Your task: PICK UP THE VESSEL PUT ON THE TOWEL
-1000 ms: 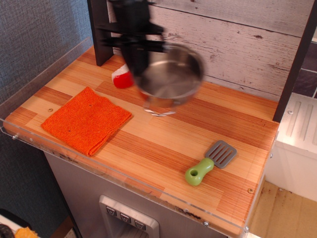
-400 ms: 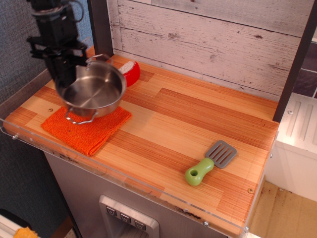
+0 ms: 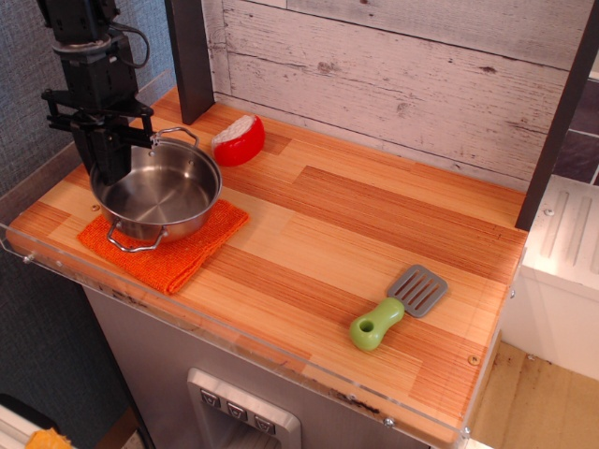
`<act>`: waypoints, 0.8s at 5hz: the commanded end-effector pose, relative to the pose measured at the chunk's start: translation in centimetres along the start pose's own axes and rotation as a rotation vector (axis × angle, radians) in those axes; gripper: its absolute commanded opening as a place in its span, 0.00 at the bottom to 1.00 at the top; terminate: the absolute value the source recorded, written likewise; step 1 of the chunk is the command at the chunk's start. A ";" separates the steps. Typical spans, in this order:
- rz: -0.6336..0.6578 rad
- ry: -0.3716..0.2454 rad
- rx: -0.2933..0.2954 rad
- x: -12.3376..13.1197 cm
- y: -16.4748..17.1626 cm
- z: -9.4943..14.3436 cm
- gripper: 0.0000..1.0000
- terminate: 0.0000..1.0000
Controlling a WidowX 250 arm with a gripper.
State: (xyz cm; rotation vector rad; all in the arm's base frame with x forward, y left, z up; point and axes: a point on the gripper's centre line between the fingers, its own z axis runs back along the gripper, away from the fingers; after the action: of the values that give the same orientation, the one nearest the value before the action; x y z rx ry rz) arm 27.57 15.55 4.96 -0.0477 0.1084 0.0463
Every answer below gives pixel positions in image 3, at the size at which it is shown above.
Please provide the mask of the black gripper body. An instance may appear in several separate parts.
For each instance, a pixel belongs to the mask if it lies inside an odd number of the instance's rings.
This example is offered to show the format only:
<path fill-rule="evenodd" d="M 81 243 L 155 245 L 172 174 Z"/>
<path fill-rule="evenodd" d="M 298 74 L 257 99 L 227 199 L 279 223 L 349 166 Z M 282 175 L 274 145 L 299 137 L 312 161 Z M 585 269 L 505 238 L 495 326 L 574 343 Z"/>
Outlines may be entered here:
<path fill-rule="evenodd" d="M 51 128 L 104 128 L 122 143 L 152 146 L 153 110 L 137 100 L 136 67 L 127 39 L 56 43 L 52 49 L 61 61 L 66 88 L 41 95 L 49 107 Z"/>

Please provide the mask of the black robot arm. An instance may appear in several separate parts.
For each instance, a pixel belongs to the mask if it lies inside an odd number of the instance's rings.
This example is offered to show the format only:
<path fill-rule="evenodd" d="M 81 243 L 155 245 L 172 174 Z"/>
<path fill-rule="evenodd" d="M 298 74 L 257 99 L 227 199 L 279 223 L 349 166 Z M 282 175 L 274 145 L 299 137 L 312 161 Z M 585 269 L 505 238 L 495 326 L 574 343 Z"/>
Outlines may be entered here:
<path fill-rule="evenodd" d="M 53 129 L 70 133 L 80 158 L 106 185 L 132 169 L 132 149 L 152 145 L 153 110 L 138 101 L 136 61 L 129 35 L 142 32 L 118 23 L 113 1 L 41 1 L 52 29 L 53 51 L 66 80 L 63 91 L 47 89 L 42 98 Z"/>

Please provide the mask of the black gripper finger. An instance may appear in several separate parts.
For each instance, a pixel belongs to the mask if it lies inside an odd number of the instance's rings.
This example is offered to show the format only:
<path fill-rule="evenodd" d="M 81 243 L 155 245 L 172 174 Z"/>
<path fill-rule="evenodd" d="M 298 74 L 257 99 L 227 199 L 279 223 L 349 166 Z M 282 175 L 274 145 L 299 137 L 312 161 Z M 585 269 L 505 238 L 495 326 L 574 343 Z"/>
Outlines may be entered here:
<path fill-rule="evenodd" d="M 70 131 L 81 161 L 84 163 L 87 171 L 90 172 L 94 167 L 99 168 L 101 130 L 96 127 L 73 123 L 70 125 Z"/>
<path fill-rule="evenodd" d="M 131 146 L 107 129 L 93 132 L 95 165 L 101 180 L 113 185 L 131 170 Z"/>

